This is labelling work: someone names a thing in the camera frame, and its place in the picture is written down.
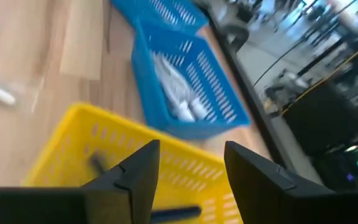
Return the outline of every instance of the black cable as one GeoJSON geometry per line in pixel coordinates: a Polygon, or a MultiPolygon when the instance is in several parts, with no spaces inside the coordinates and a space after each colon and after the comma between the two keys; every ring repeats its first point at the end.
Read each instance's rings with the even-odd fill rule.
{"type": "MultiPolygon", "coordinates": [[[[356,2],[357,0],[353,0],[351,1],[349,4],[347,4],[345,7],[343,7],[341,10],[339,10],[336,14],[340,15],[341,12],[345,11],[345,9],[347,9],[351,4],[353,4],[354,2],[356,2]]],[[[308,30],[301,36],[304,37],[306,36],[306,33],[308,32],[308,30]]],[[[258,82],[263,78],[263,76],[266,75],[266,73],[268,73],[270,71],[270,69],[272,69],[272,67],[274,65],[276,65],[281,58],[284,58],[288,53],[290,53],[293,49],[295,49],[297,46],[299,46],[306,38],[302,38],[298,41],[298,43],[296,43],[294,46],[292,46],[289,50],[287,50],[283,55],[281,55],[268,69],[266,69],[266,71],[256,80],[256,82],[254,83],[254,87],[256,86],[256,84],[258,84],[258,82]]]]}

